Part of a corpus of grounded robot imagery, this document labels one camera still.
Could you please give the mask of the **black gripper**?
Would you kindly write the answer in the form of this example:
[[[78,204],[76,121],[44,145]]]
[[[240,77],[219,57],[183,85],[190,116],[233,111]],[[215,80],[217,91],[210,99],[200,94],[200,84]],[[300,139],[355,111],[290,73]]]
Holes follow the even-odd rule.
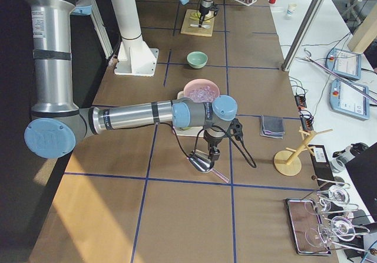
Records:
[[[208,159],[211,162],[215,162],[220,157],[220,150],[217,148],[217,145],[224,139],[225,135],[213,136],[208,131],[204,132],[204,140],[207,142],[209,155]]]
[[[200,5],[200,19],[199,19],[199,28],[202,27],[204,22],[204,16],[208,14],[208,7]]]

